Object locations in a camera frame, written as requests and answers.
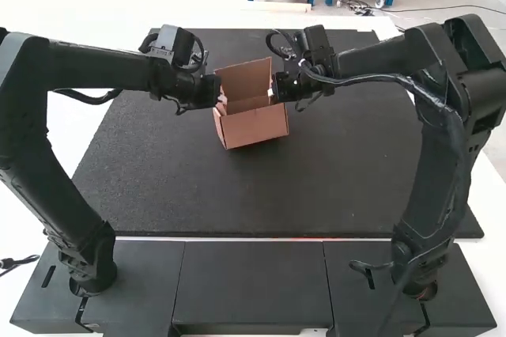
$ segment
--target black table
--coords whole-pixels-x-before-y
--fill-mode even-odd
[[[213,69],[271,55],[265,30],[199,29]],[[327,31],[336,51],[374,32]],[[273,60],[273,72],[282,68]],[[225,151],[211,110],[174,116],[146,93],[114,100],[74,175],[119,235],[389,237],[420,153],[421,125],[396,84],[343,88],[303,113],[290,136]],[[483,237],[468,212],[458,237]]]

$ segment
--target black base platform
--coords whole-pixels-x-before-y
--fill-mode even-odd
[[[50,244],[11,323],[36,334],[96,331],[105,337],[295,335],[305,328],[326,328],[328,337],[371,337],[393,285],[376,273],[368,281],[348,262],[378,263],[389,247],[365,241],[119,240],[118,281],[98,297],[81,299],[70,294],[66,268]],[[457,244],[439,284],[428,303],[401,297],[383,335],[475,337],[496,327]]]

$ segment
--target cardboard box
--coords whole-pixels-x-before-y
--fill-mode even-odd
[[[227,101],[213,109],[214,122],[227,150],[288,135],[285,104],[271,104],[267,94],[270,64],[267,58],[215,71]]]

